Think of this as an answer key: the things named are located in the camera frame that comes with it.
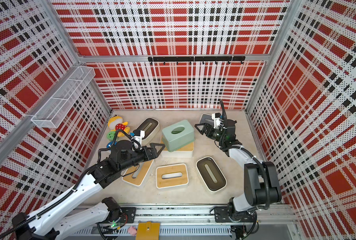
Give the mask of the mint green tissue box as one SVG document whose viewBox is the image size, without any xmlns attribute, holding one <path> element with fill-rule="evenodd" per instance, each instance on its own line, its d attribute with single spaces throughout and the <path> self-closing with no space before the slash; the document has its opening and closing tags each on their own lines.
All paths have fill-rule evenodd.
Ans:
<svg viewBox="0 0 356 240">
<path fill-rule="evenodd" d="M 182 120 L 162 129 L 162 141 L 169 152 L 174 152 L 195 141 L 194 128 Z"/>
</svg>

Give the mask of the large white box bamboo lid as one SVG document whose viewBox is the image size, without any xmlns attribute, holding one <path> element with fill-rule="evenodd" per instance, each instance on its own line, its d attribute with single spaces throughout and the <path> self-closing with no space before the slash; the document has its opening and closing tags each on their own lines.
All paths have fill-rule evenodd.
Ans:
<svg viewBox="0 0 356 240">
<path fill-rule="evenodd" d="M 193 157 L 193 150 L 194 150 L 194 142 L 174 151 L 169 152 L 167 148 L 165 148 L 161 155 L 163 158 L 179 158 L 179 159 L 186 159 Z"/>
</svg>

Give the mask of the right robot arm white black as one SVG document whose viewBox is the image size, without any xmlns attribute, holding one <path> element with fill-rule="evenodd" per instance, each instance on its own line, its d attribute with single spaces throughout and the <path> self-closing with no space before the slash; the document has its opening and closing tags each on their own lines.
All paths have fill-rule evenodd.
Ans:
<svg viewBox="0 0 356 240">
<path fill-rule="evenodd" d="M 194 127 L 201 135 L 218 143 L 218 148 L 243 168 L 243 194 L 230 199 L 227 205 L 231 222 L 257 218 L 257 210 L 268 210 L 280 203 L 282 195 L 276 167 L 261 161 L 236 138 L 236 121 L 221 119 L 219 122 L 199 123 Z"/>
</svg>

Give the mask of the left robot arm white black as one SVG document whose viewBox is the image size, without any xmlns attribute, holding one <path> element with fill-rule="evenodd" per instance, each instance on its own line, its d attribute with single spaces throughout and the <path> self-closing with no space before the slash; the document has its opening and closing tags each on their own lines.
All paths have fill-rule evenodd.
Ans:
<svg viewBox="0 0 356 240">
<path fill-rule="evenodd" d="M 51 202 L 28 215 L 17 214 L 12 219 L 12 229 L 1 233 L 0 240 L 11 234 L 18 240 L 62 240 L 89 225 L 119 220 L 123 213 L 112 197 L 84 212 L 72 216 L 69 213 L 121 178 L 123 171 L 160 156 L 165 145 L 142 146 L 144 134 L 144 131 L 135 130 L 133 135 L 125 134 L 125 140 L 113 140 L 110 147 L 99 149 L 99 154 L 109 151 L 109 156 L 104 160 L 98 156 L 96 164 L 87 168 L 72 187 Z"/>
</svg>

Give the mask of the white tissue box grey lid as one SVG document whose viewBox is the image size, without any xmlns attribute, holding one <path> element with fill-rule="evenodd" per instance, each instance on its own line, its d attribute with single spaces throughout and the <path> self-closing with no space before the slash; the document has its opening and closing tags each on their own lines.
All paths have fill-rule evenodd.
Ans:
<svg viewBox="0 0 356 240">
<path fill-rule="evenodd" d="M 211 128 L 214 128 L 214 118 L 215 114 L 202 114 L 199 121 L 199 125 L 210 126 Z"/>
</svg>

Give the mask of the cream tissue box dark lid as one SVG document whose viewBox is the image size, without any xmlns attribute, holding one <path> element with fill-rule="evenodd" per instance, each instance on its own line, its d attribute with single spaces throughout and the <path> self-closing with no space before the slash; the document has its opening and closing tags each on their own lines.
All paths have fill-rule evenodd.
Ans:
<svg viewBox="0 0 356 240">
<path fill-rule="evenodd" d="M 160 123 L 158 120 L 154 118 L 147 118 L 145 119 L 134 131 L 133 133 L 139 133 L 140 131 L 144 131 L 145 135 L 142 137 L 140 143 L 142 146 L 145 146 L 153 140 L 153 138 L 157 135 L 160 131 Z"/>
</svg>

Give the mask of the green lid air freshener jar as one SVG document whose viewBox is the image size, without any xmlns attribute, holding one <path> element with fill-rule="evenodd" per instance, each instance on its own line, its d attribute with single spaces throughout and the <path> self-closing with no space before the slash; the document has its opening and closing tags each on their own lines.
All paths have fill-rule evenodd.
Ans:
<svg viewBox="0 0 356 240">
<path fill-rule="evenodd" d="M 116 131 L 110 131 L 107 133 L 107 139 L 112 142 L 116 136 Z"/>
</svg>

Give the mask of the yellow plush toy red dots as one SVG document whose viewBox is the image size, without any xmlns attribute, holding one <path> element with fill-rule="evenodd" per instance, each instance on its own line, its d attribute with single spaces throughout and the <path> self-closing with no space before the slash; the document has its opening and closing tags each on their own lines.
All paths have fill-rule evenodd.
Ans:
<svg viewBox="0 0 356 240">
<path fill-rule="evenodd" d="M 108 127 L 110 131 L 122 130 L 126 134 L 130 133 L 130 127 L 128 122 L 125 122 L 122 117 L 115 115 L 108 121 Z"/>
</svg>

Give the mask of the blue lid white jar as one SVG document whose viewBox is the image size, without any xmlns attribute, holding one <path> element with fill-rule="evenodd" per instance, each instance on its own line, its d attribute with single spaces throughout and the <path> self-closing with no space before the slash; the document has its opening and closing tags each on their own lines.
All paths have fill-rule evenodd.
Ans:
<svg viewBox="0 0 356 240">
<path fill-rule="evenodd" d="M 114 145 L 114 144 L 115 144 L 115 143 L 113 143 L 113 142 L 108 143 L 108 144 L 107 144 L 107 148 L 110 149 L 111 146 Z"/>
</svg>

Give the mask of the cream box dark lid front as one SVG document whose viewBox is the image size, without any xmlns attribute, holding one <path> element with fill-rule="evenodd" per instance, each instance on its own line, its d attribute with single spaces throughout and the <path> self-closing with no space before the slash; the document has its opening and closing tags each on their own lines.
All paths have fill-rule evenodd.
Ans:
<svg viewBox="0 0 356 240">
<path fill-rule="evenodd" d="M 208 192 L 215 194 L 227 186 L 227 179 L 212 157 L 204 157 L 198 160 L 195 165 Z"/>
</svg>

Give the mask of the black wall hook rail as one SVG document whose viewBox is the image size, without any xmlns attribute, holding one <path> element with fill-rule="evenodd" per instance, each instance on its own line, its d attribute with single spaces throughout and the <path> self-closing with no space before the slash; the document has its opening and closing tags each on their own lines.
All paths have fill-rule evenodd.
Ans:
<svg viewBox="0 0 356 240">
<path fill-rule="evenodd" d="M 167 62 L 244 62 L 246 56 L 185 56 L 185 57 L 148 57 L 150 63 Z"/>
</svg>

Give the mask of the yellow block on rail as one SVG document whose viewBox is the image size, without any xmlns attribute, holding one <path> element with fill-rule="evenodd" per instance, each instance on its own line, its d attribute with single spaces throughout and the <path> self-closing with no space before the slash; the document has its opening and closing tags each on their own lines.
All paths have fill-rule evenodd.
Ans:
<svg viewBox="0 0 356 240">
<path fill-rule="evenodd" d="M 138 224 L 136 240 L 159 240 L 160 223 L 144 222 Z"/>
</svg>

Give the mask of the pink small object on rail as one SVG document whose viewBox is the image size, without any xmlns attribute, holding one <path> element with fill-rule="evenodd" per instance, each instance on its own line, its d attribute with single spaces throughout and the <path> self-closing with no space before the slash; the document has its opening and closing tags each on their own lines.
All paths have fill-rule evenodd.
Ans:
<svg viewBox="0 0 356 240">
<path fill-rule="evenodd" d="M 131 236 L 136 236 L 137 235 L 137 229 L 134 226 L 131 226 L 131 227 L 128 228 L 128 233 Z"/>
</svg>

